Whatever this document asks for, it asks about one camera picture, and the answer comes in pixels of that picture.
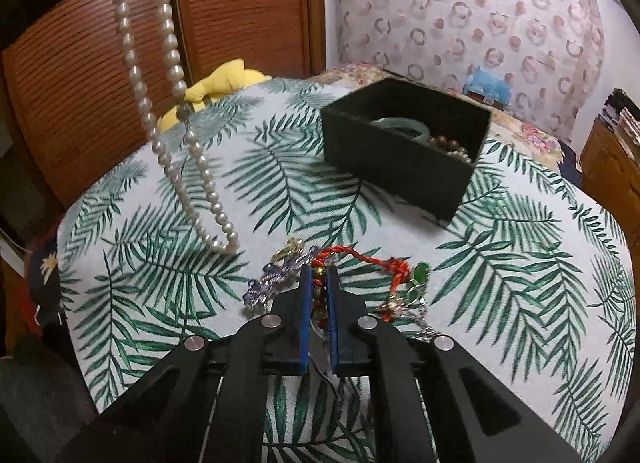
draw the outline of yellow cloth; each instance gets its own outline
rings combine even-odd
[[[205,103],[202,101],[209,95],[212,101],[220,100],[222,97],[233,93],[241,88],[258,84],[271,77],[255,69],[244,69],[244,60],[236,58],[225,62],[211,75],[196,82],[184,94],[184,99],[193,104],[194,111],[203,109]],[[178,107],[174,106],[160,119],[160,131],[165,132],[178,123]]]

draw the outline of open box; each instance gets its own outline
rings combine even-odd
[[[450,220],[474,172],[490,111],[421,85],[387,78],[322,108],[324,159],[340,170]],[[455,138],[466,164],[437,146],[413,141],[373,120],[404,117],[426,124],[431,136]]]

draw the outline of pearl necklace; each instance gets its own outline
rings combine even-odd
[[[170,2],[171,0],[156,0],[158,5],[157,14],[160,21],[160,35],[162,36],[162,48],[165,53],[164,64],[167,66],[167,78],[172,83],[171,91],[174,96],[179,100],[183,100],[187,85],[182,79],[184,71],[180,65],[180,53],[177,50],[178,39],[174,34]],[[220,244],[217,239],[207,234],[202,224],[202,219],[191,203],[180,173],[172,166],[172,157],[166,150],[166,142],[160,134],[160,129],[156,126],[156,116],[151,112],[151,100],[146,96],[146,84],[142,80],[142,71],[138,66],[138,56],[133,49],[134,40],[131,32],[131,20],[129,19],[129,3],[127,3],[127,0],[113,0],[113,3],[118,33],[122,36],[123,62],[129,69],[129,83],[133,88],[136,107],[140,114],[142,126],[146,130],[146,138],[151,142],[151,149],[158,155],[158,164],[164,167],[164,175],[173,186],[180,199],[184,213],[204,244],[214,252],[222,254],[236,253],[239,247],[238,232],[234,230],[233,224],[228,220],[226,213],[222,211],[222,203],[220,202],[219,194],[216,192],[213,173],[209,170],[207,158],[203,156],[204,148],[198,142],[196,133],[189,129],[188,122],[184,140],[200,171],[202,186],[207,195],[207,201],[211,204],[210,211],[216,217],[216,223],[220,225],[223,233],[226,234],[226,239],[228,239],[226,245]]]

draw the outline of leaf print tablecloth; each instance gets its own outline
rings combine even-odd
[[[87,386],[107,407],[181,338],[235,333],[248,279],[295,235],[308,244],[433,266],[432,324],[455,337],[581,454],[610,441],[630,378],[631,262],[611,215],[558,174],[488,139],[454,220],[322,162],[319,108],[337,87],[274,79],[193,116],[241,252],[205,251],[150,146],[101,178],[58,232],[63,303]],[[181,124],[165,133],[197,207],[206,209]],[[203,214],[213,230],[210,214]],[[370,309],[389,279],[339,262]],[[398,323],[411,335],[412,326]],[[372,461],[366,378],[273,377],[269,461]]]

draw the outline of silver screw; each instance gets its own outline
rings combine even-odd
[[[373,329],[378,325],[378,321],[370,315],[365,315],[358,319],[358,326],[362,329]]]
[[[260,323],[265,328],[277,328],[280,324],[282,324],[282,319],[278,315],[265,315],[262,317]]]
[[[185,338],[184,347],[187,351],[200,351],[204,348],[204,338],[199,335],[191,335],[190,337]]]
[[[433,340],[433,345],[440,351],[451,351],[456,343],[453,342],[453,338],[451,337],[439,335]]]

